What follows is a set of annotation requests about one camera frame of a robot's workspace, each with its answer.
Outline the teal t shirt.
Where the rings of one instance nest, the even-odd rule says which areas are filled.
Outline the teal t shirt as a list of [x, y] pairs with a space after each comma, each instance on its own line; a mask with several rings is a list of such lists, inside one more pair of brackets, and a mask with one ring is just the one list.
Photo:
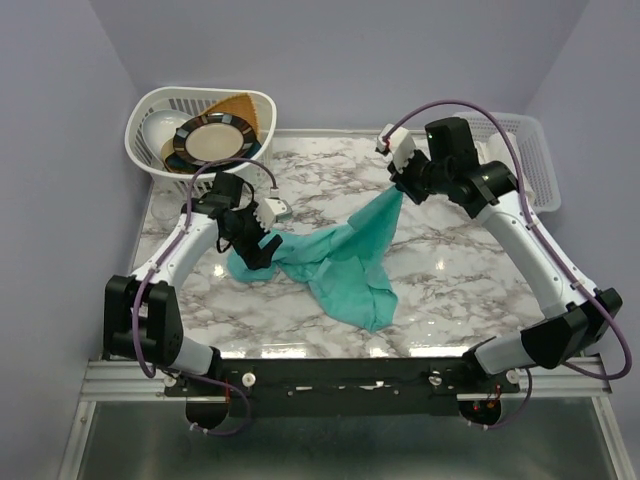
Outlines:
[[267, 268], [251, 270], [240, 255], [228, 256], [232, 277], [242, 283], [266, 282], [279, 271], [309, 287], [331, 318], [374, 333], [393, 322], [398, 297], [383, 267], [396, 233], [403, 195], [391, 187], [351, 215], [347, 222], [308, 235], [284, 231]]

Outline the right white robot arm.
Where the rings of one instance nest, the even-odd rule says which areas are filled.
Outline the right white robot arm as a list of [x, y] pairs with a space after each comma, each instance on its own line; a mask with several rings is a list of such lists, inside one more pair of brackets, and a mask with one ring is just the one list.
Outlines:
[[425, 131], [427, 153], [407, 129], [388, 125], [382, 130], [377, 149], [392, 157], [392, 182], [416, 204], [440, 194], [461, 206], [502, 246], [544, 315], [535, 325], [466, 352], [459, 370], [462, 384], [480, 392], [512, 368], [553, 369], [600, 340], [608, 318], [622, 306], [617, 291], [598, 288], [569, 261], [532, 210], [522, 206], [517, 180], [504, 163], [480, 161], [465, 119], [434, 121]]

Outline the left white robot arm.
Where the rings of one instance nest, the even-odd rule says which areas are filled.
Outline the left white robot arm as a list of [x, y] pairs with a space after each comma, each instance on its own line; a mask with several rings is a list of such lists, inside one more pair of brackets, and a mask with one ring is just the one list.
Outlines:
[[187, 374], [201, 395], [222, 380], [220, 351], [188, 338], [178, 293], [200, 258], [211, 248], [233, 250], [251, 270], [270, 266], [282, 243], [270, 232], [292, 209], [273, 189], [263, 199], [242, 196], [253, 187], [219, 173], [200, 197], [189, 195], [178, 223], [159, 250], [128, 276], [113, 276], [104, 296], [103, 347], [106, 353], [139, 362], [148, 376], [156, 368]]

